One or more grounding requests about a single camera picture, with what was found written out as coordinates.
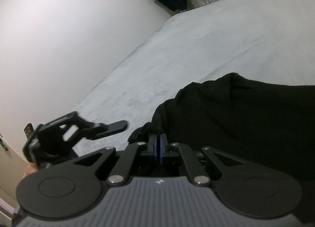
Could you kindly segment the person left hand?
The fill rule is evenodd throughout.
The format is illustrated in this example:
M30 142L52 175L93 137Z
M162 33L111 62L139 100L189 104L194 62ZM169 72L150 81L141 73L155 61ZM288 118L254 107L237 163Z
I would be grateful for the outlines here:
M36 173L38 171L38 167L34 163L28 163L25 167L25 170L23 172L23 179L33 173Z

